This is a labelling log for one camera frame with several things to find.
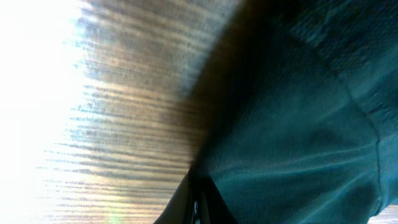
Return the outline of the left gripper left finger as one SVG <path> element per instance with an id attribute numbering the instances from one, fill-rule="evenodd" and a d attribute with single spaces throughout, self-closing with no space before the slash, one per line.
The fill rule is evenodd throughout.
<path id="1" fill-rule="evenodd" d="M 154 224 L 192 224 L 194 204 L 195 184 L 191 173 L 188 173 Z"/>

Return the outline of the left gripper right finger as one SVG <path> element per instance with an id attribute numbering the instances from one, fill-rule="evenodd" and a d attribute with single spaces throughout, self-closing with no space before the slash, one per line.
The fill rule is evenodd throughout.
<path id="1" fill-rule="evenodd" d="M 204 224 L 237 224 L 219 190 L 210 177 L 198 181 L 200 188 L 199 217 Z"/>

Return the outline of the black t-shirt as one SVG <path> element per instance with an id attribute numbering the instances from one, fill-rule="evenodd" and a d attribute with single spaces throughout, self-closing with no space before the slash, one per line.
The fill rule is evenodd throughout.
<path id="1" fill-rule="evenodd" d="M 238 223 L 367 223 L 397 200 L 397 2 L 271 1 L 193 174 Z"/>

